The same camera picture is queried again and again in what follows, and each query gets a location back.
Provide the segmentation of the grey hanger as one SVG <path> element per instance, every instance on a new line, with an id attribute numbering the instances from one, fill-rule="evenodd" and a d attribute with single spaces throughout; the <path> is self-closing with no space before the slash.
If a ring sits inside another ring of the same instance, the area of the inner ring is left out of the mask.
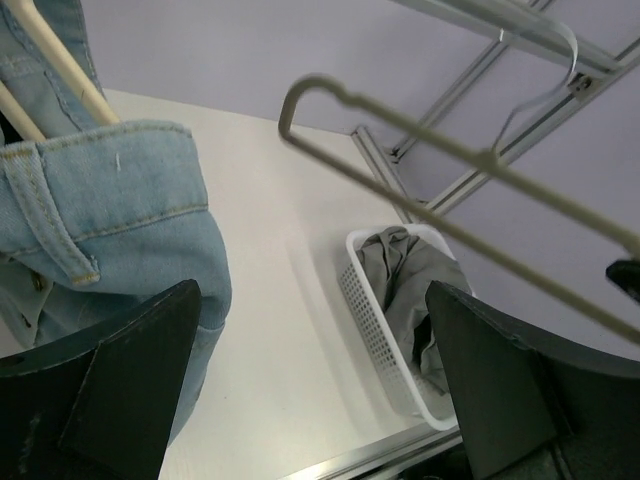
<path id="1" fill-rule="evenodd" d="M 565 285 L 535 271 L 502 250 L 449 223 L 444 217 L 445 213 L 461 204 L 488 181 L 497 180 L 535 202 L 621 245 L 633 258 L 639 256 L 638 234 L 509 167 L 551 131 L 594 100 L 597 95 L 637 67 L 639 64 L 639 44 L 633 42 L 622 50 L 615 58 L 619 64 L 618 69 L 607 74 L 602 80 L 596 79 L 592 74 L 586 74 L 582 69 L 570 70 L 567 82 L 543 98 L 545 107 L 542 112 L 521 126 L 508 141 L 499 140 L 489 149 L 475 151 L 434 131 L 433 127 L 438 120 L 449 113 L 463 95 L 504 55 L 507 49 L 508 45 L 503 39 L 493 41 L 427 112 L 426 116 L 417 122 L 389 109 L 373 98 L 347 91 L 342 83 L 332 77 L 320 74 L 308 75 L 296 81 L 285 95 L 278 120 L 279 136 L 283 142 L 387 201 L 404 215 L 441 230 L 540 291 L 589 317 L 592 322 L 636 343 L 639 340 L 638 328 L 608 313 L 592 301 L 579 296 Z M 312 90 L 328 93 L 343 106 L 363 110 L 404 131 L 405 140 L 400 143 L 391 156 L 384 157 L 385 163 L 389 163 L 392 158 L 400 159 L 413 146 L 422 142 L 468 164 L 469 171 L 437 197 L 426 203 L 410 199 L 401 187 L 393 187 L 388 179 L 376 181 L 349 166 L 340 158 L 292 132 L 291 127 L 297 105 L 301 98 Z"/>

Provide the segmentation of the light blue denim skirt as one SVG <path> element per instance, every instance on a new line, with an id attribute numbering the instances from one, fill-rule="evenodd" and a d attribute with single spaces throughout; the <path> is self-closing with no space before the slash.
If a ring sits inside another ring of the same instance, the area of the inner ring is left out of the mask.
<path id="1" fill-rule="evenodd" d="M 173 421 L 191 416 L 232 286 L 191 132 L 141 120 L 101 127 L 8 10 L 1 80 L 43 134 L 1 125 L 1 317 L 31 349 L 193 279 L 202 306 Z"/>

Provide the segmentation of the cream hanger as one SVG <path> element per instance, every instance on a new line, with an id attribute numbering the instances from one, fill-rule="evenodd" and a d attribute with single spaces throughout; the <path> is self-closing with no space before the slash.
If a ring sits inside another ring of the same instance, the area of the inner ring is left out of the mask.
<path id="1" fill-rule="evenodd" d="M 31 0 L 15 0 L 3 1 L 3 4 L 91 117 L 101 126 L 119 123 L 118 116 L 103 94 L 40 14 L 35 3 Z M 45 139 L 4 83 L 1 83 L 1 111 L 23 138 L 36 142 Z"/>

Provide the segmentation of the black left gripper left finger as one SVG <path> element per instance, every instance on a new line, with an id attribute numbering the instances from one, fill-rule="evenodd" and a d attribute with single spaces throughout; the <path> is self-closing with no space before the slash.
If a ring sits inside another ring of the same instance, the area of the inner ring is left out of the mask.
<path id="1" fill-rule="evenodd" d="M 2 478 L 158 478 L 200 309 L 186 280 L 2 358 Z"/>

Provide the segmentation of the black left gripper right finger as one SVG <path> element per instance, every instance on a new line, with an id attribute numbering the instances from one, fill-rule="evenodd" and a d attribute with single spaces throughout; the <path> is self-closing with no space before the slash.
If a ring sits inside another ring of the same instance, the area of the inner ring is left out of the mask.
<path id="1" fill-rule="evenodd" d="M 441 282 L 426 303 L 475 478 L 638 478 L 638 362 Z"/>

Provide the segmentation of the grey skirt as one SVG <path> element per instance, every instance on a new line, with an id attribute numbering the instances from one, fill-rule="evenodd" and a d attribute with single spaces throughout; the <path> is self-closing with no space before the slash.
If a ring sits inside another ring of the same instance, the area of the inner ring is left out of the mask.
<path id="1" fill-rule="evenodd" d="M 404 360 L 440 394 L 449 391 L 426 294 L 432 282 L 472 292 L 459 263 L 406 228 L 368 237 L 357 258 Z"/>

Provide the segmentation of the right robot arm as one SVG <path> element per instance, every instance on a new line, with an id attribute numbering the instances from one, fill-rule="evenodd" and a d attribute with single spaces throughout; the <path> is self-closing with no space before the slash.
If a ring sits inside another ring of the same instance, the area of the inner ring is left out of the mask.
<path id="1" fill-rule="evenodd" d="M 640 303 L 640 263 L 635 259 L 622 259 L 606 268 L 607 279 L 636 303 Z"/>

